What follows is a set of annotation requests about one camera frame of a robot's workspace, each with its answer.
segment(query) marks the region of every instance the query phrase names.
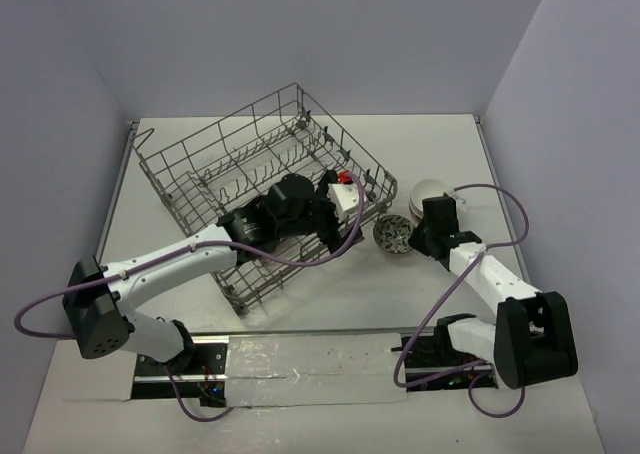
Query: wire basket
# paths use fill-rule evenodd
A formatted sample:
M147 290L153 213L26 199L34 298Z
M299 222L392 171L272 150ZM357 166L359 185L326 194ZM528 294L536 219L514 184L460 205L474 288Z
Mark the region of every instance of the wire basket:
M177 142L138 133L140 167L185 236L243 206L285 174L316 184L325 170L352 171L362 180L368 203L363 224L385 212L397 181L298 84L279 89ZM348 220L342 235L349 230ZM276 253L291 260L321 257L327 249L315 235L288 239ZM292 277L299 268L268 260L213 273L237 313Z

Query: metal wire rack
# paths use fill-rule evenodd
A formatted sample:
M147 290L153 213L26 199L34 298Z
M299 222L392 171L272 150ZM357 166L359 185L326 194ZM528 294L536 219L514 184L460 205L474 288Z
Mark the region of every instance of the metal wire rack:
M182 140L164 142L153 128L138 133L133 148L140 167L185 236L191 236L260 194L288 173L314 184L327 169L362 179L368 203L363 223L385 212L396 179L298 84L290 84ZM345 234L348 220L343 227ZM316 236L283 242L277 254L292 260L321 257ZM237 313L299 269L255 260L213 273Z

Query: white wall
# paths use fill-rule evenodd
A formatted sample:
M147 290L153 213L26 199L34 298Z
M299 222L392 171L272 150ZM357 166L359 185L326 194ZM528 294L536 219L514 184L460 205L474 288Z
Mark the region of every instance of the white wall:
M639 19L638 0L542 0L484 122L531 213L532 278L570 302L610 454L640 452Z
M334 113L484 112L540 0L57 0L132 118L289 82Z
M53 0L0 0L0 451L21 452L53 350L13 314L97 245L125 124ZM63 328L58 302L29 317Z

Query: red component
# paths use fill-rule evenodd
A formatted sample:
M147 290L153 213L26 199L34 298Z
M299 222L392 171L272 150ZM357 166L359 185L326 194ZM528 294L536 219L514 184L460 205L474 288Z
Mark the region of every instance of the red component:
M349 177L350 171L342 171L338 173L338 181L341 184L353 184L353 179Z

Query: purple cable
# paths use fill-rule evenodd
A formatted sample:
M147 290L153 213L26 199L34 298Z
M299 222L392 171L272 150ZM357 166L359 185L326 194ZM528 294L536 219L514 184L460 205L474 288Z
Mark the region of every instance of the purple cable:
M474 377L471 383L469 384L468 394L469 394L469 400L471 401L471 404L473 404L473 407L475 407L482 414L488 417L492 417L493 419L504 419L505 417L513 416L522 407L522 404L524 404L524 394L525 394L524 387L520 389L520 399L518 399L518 402L516 403L516 405L513 406L513 408L508 410L507 412L489 412L483 409L482 407L480 407L478 402L473 398L473 388L476 385L476 382L478 382L478 380L480 380L484 376L488 376L488 375L489 375L488 372L483 372L482 374L479 374L476 377Z
M182 412L184 412L189 419L194 420L196 422L213 422L213 421L222 419L224 416L226 416L231 411L233 411L233 407L229 407L223 413L218 414L217 416L213 416L213 417L196 416L195 414L190 412L189 409L187 409L187 406L184 405L184 401L182 400L182 396L180 395L180 391L178 390L178 385L176 384L176 381L173 378L171 371L169 371L169 369L167 369L166 366L164 367L164 371L167 373L167 376L169 377L169 382L171 383L171 387L173 388L173 393L176 395L178 404L180 404L180 409L182 409Z
M457 191L463 191L465 189L472 189L472 188L477 188L477 187L494 189L494 190L496 190L498 192L501 192L505 196L507 196L509 199L511 199L515 203L516 206L518 206L518 209L520 209L520 212L522 213L522 219L523 219L523 222L524 222L524 229L523 229L523 232L520 235L520 237L518 237L514 241L495 242L493 244L487 244L487 249L486 250L488 251L489 249L494 249L494 248L497 248L497 247L515 246L517 244L520 244L522 241L524 241L526 239L526 237L529 235L529 227L530 226L529 226L529 216L527 215L527 212L524 209L524 206L522 205L522 203L513 194L511 194L506 189L504 189L502 187L499 187L499 186L494 186L493 184L465 184L464 186L456 187L454 189L454 191L456 191L456 192ZM471 262L471 264L469 264L469 266L458 276L458 278L453 282L453 284L451 284L449 289L447 289L445 291L445 293L442 296L440 296L440 298L436 301L434 306L429 310L427 315L424 317L422 322L420 322L420 325L418 326L416 331L409 338L409 341L407 342L407 344L404 346L404 349L400 353L400 357L398 357L398 361L396 362L396 366L395 366L395 368L393 370L393 382L394 382L394 384L396 386L401 387L401 388L410 388L410 387L421 386L422 384L426 384L428 382L435 381L436 379L440 379L441 377L448 376L449 374L453 374L455 372L460 372L460 371L463 371L465 369L469 369L471 367L475 367L475 366L478 366L478 365L486 364L485 361L478 360L478 361L469 362L467 364L462 364L461 366L456 366L456 367L451 368L451 369L447 369L446 371L442 371L442 372L439 372L437 374L432 374L430 376L426 376L426 377L423 377L423 378L420 378L420 379L416 379L416 380L411 381L411 382L401 382L400 379L399 379L400 369L402 368L402 365L404 364L405 360L407 359L407 356L409 355L409 352L411 351L411 348L413 347L415 342L418 340L418 337L420 337L420 334L422 333L422 331L424 331L424 329L425 329L425 327L427 327L427 324L429 323L429 321L431 321L433 316L442 307L442 305L447 301L447 299L449 299L449 297L451 297L451 295L455 292L455 290L458 287L460 287L460 285L464 282L464 280L469 275L469 273L471 271L473 271L473 269L475 269L475 267L480 263L480 261L482 260L482 258L485 255L485 252L479 253L478 256ZM469 385L469 397L472 397L470 390L475 385L475 381L477 379L478 378L476 377L471 382L471 384ZM494 414L491 417L500 418L500 417L508 417L508 416L510 416L512 414L515 414L515 412L518 409L520 409L520 406L522 406L523 402L524 402L524 387L522 388L522 394L520 396L520 402L518 402L518 404L516 405L516 407L514 409L510 410L507 413L504 413L504 415L503 414ZM474 407L478 408L478 405L475 403L475 401L472 400L472 403L473 403ZM483 414L486 414L486 411L484 411L482 409L478 409L478 410L480 412L482 412Z
M366 203L367 200L367 196L366 193L364 191L364 187L362 186L362 183L360 182L360 179L358 179L358 176L356 176L354 173L349 173L348 174L349 177L353 180L354 184L356 185L356 187L358 188L358 196L360 199L360 202L358 203L358 211L356 212L356 217L353 221L353 227L351 228L351 231L349 232L349 235L347 236L347 239L342 243L342 245L333 253L331 253L330 255L328 255L327 257L324 257L322 259L316 259L314 261L307 261L307 262L301 262L301 261L290 261L289 259L285 259L283 257L279 257L273 254L270 254L268 252L264 252L261 251L260 249L256 249L255 247L251 247L251 246L246 246L244 244L241 244L239 242L233 242L233 241L223 241L223 240L215 240L215 241L202 241L202 242L198 242L195 245L196 249L202 248L202 247L217 247L217 246L227 246L227 247L231 247L231 248L235 248L235 249L240 249L240 250L244 250L244 251L248 251L251 252L253 254L256 254L258 256L261 257L265 257L267 259L270 259L272 261L275 262L279 262L280 264L284 264L287 266L292 266L292 267L315 267L315 266L320 266L322 264L325 264L329 261L331 261L332 259L335 259L339 256L341 256L342 254L344 254L347 249L349 249L349 247L351 247L351 245L353 244L353 241L355 240L356 236L358 235L358 230L360 229L360 224L362 223L362 217L364 215L364 205ZM162 264L163 262L167 262L171 259L173 259L174 257L180 256L182 254L186 254L188 252L192 252L193 249L191 246L185 246L185 247L181 247L179 249L176 249L175 251L169 252L167 254L164 254L160 257L156 257L155 259L152 259L150 261L147 261L145 263L139 264L137 266L134 266L130 269L127 270L127 273L129 275L132 274L136 274L140 271L144 271L146 269L149 269L151 267L157 266L158 264ZM27 314L27 312L29 312L31 309L39 306L40 304L47 302L51 299L54 299L56 297L61 297L64 296L65 294L71 294L74 292L79 292L82 291L84 289L89 289L92 287L98 287L98 286L102 286L105 284L109 284L110 282L114 282L120 279L120 275L119 274L114 274L112 276L109 277L105 277L103 279L99 279L97 281L91 281L91 282L87 282L84 284L77 284L75 286L70 286L67 287L65 289L62 289L61 291L58 292L54 292L53 294L49 294L46 296L43 296L39 299L36 299L34 301L31 301L30 303L28 303L27 305L25 305L22 309L20 309L14 319L13 319L13 325L16 328L16 330L18 330L18 332L20 332L21 334L24 334L26 336L30 336L30 337L38 337L38 338L44 338L44 339L60 339L60 340L69 340L69 339L75 339L75 337L72 334L65 334L65 333L55 333L55 332L39 332L39 331L34 331L32 329L26 328L24 327L24 325L22 324L22 318L25 316L25 314ZM180 407L182 408L182 410L184 411L184 413L189 416L189 418L193 419L194 421L198 421L198 422L211 422L211 421L215 421L218 420L224 416L226 416L231 409L226 410L225 412L223 412L222 414L212 417L212 418L204 418L204 417L197 417L194 416L193 414L191 414L186 406L184 405L184 402L182 401L182 398L180 397L180 392L178 391L178 387L176 386L176 383L173 379L173 377L171 376L171 373L169 374L169 381L171 382L171 386L173 387L173 392L176 394L176 399L178 400L178 403L180 404Z

